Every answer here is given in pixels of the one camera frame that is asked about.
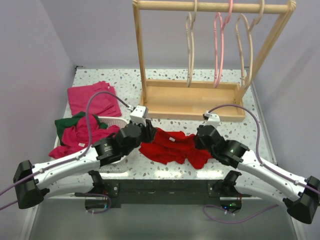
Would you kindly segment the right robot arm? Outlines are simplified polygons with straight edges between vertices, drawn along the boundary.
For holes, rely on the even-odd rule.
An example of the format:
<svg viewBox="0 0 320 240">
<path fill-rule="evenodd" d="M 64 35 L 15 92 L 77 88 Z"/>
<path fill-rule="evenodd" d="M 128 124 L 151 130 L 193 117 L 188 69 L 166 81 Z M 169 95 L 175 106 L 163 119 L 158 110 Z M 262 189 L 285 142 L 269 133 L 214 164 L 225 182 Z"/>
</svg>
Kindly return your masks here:
<svg viewBox="0 0 320 240">
<path fill-rule="evenodd" d="M 311 224 L 320 205 L 320 181 L 288 172 L 260 158 L 236 140 L 226 140 L 212 125 L 200 125 L 194 138 L 196 149 L 206 150 L 222 165 L 235 169 L 237 177 L 223 183 L 230 197 L 237 193 L 267 198 L 285 206 L 294 219 Z"/>
</svg>

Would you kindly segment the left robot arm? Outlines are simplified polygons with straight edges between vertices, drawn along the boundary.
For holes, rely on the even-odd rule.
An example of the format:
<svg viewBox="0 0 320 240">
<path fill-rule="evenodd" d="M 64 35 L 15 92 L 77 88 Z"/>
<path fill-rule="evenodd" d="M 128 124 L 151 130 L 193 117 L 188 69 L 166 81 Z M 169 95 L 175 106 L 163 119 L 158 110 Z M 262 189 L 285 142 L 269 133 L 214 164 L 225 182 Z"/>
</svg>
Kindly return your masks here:
<svg viewBox="0 0 320 240">
<path fill-rule="evenodd" d="M 65 187 L 59 184 L 70 182 L 79 173 L 91 176 L 85 189 L 92 196 L 99 196 L 104 184 L 97 170 L 120 161 L 142 143 L 152 143 L 156 133 L 157 129 L 148 119 L 145 123 L 131 121 L 117 133 L 69 156 L 35 165 L 29 160 L 21 162 L 13 177 L 18 207 L 28 209 L 40 204 L 45 197 L 62 194 Z"/>
</svg>

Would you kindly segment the red t shirt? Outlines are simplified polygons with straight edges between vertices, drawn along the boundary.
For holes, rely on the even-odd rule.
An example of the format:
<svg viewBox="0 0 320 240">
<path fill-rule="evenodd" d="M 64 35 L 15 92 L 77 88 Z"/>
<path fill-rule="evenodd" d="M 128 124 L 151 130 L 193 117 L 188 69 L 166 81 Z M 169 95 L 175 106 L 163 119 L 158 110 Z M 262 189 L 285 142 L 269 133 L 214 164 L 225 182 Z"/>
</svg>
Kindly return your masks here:
<svg viewBox="0 0 320 240">
<path fill-rule="evenodd" d="M 161 164 L 176 162 L 183 164 L 188 160 L 191 166 L 200 170 L 212 158 L 206 150 L 196 149 L 195 134 L 186 135 L 182 131 L 164 131 L 157 129 L 151 143 L 142 143 L 140 153 L 148 159 Z"/>
</svg>

